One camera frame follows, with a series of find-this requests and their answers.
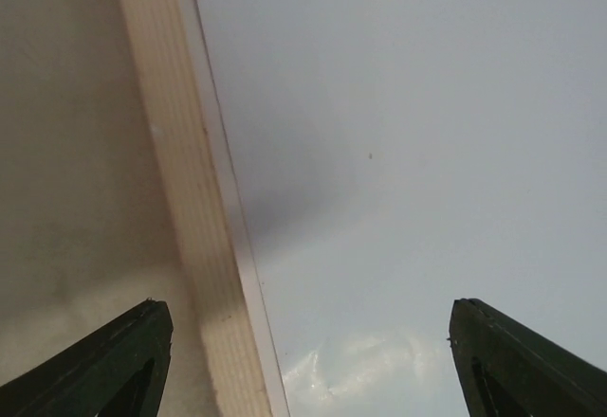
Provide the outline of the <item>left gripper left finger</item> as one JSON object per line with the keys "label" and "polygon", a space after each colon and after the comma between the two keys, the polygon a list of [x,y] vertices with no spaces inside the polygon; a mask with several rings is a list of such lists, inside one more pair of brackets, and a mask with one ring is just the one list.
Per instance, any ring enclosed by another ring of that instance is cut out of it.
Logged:
{"label": "left gripper left finger", "polygon": [[1,386],[3,416],[157,416],[174,325],[147,299]]}

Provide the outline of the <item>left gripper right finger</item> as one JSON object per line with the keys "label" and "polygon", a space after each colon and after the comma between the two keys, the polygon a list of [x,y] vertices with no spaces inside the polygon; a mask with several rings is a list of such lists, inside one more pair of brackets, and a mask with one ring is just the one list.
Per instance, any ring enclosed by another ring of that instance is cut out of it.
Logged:
{"label": "left gripper right finger", "polygon": [[471,416],[604,416],[606,372],[479,299],[457,299],[449,342]]}

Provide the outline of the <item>pink picture frame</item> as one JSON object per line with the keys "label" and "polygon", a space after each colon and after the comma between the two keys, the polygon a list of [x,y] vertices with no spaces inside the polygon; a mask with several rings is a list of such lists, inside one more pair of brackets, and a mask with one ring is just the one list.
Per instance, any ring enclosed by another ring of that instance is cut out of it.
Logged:
{"label": "pink picture frame", "polygon": [[214,401],[224,416],[286,416],[199,7],[120,2]]}

